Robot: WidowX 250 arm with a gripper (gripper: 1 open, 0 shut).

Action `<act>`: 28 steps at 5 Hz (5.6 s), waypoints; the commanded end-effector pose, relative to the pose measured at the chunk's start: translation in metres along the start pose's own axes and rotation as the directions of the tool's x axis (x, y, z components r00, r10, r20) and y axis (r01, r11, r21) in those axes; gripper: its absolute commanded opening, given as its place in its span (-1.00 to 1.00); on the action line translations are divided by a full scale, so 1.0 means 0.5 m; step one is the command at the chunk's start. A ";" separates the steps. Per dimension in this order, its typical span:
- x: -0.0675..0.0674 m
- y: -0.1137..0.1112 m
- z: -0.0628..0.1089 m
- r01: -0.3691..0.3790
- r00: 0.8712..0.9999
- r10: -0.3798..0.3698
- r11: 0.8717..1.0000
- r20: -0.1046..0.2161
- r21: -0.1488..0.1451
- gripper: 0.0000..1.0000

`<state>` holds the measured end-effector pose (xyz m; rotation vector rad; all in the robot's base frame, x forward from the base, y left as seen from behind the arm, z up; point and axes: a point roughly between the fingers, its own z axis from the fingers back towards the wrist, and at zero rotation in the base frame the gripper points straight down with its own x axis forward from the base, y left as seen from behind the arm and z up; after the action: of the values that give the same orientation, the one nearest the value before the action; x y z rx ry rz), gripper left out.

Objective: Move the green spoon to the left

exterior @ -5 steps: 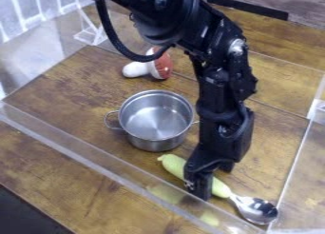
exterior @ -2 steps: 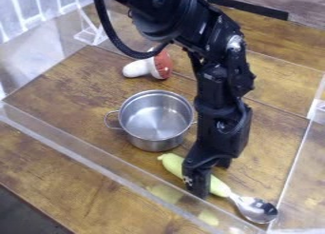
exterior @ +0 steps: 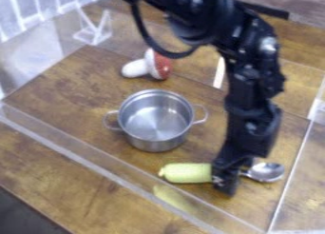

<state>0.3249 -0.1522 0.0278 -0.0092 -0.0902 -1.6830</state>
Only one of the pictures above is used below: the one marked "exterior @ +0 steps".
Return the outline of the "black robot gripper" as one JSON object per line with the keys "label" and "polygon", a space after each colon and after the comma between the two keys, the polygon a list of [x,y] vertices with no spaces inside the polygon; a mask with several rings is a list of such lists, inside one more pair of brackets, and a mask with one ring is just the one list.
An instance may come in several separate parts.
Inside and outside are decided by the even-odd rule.
{"label": "black robot gripper", "polygon": [[274,145],[282,111],[269,101],[260,107],[244,109],[230,100],[225,102],[229,114],[226,141],[212,162],[213,187],[233,196],[241,168],[250,167],[254,157],[266,158]]}

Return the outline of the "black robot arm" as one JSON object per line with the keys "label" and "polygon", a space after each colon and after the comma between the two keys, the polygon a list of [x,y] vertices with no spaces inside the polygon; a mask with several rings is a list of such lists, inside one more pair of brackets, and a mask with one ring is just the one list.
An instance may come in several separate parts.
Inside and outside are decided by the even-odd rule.
{"label": "black robot arm", "polygon": [[[201,46],[213,46],[226,62],[229,93],[226,140],[212,162],[213,187],[236,193],[238,172],[256,157],[265,158],[274,145],[282,110],[272,98],[285,90],[280,66],[280,43],[273,27],[237,0],[123,0],[141,36],[155,51],[178,59]],[[149,36],[139,3],[147,2],[166,15],[172,31],[189,46],[176,53]]]}

